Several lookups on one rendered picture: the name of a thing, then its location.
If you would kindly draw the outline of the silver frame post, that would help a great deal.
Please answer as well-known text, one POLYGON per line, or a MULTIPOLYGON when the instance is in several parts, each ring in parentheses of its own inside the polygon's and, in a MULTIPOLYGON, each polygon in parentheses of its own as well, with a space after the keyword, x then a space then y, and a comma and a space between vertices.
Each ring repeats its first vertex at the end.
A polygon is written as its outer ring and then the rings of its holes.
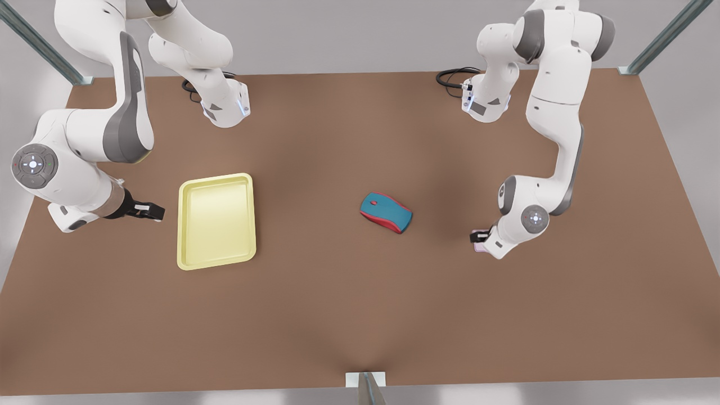
POLYGON ((0 0, 0 20, 17 34, 28 46, 45 61, 47 61, 62 77, 73 86, 90 86, 93 84, 92 76, 83 76, 75 67, 62 56, 46 39, 34 30, 28 21, 23 18, 7 0, 0 0))
POLYGON ((345 387, 357 389, 357 405, 386 405, 381 387, 386 387, 386 372, 347 372, 345 387))
POLYGON ((690 0, 628 66, 617 67, 619 74, 638 76, 713 2, 715 0, 690 0))

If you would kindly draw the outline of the teal and red computer mouse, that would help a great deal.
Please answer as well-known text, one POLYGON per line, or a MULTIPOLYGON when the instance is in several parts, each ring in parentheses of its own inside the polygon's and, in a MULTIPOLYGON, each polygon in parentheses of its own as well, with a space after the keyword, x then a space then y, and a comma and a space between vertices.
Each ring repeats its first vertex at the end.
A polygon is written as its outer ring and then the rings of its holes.
POLYGON ((371 192, 363 198, 360 213, 369 221, 402 234, 412 220, 411 210, 386 194, 371 192))

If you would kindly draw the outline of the yellow rectangular tray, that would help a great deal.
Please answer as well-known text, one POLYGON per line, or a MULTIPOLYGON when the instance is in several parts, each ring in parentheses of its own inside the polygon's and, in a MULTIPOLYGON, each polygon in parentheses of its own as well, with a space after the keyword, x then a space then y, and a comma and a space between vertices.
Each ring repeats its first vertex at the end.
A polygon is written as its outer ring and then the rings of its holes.
POLYGON ((247 173, 194 179, 178 190, 177 265, 236 264, 257 252, 254 182, 247 173))

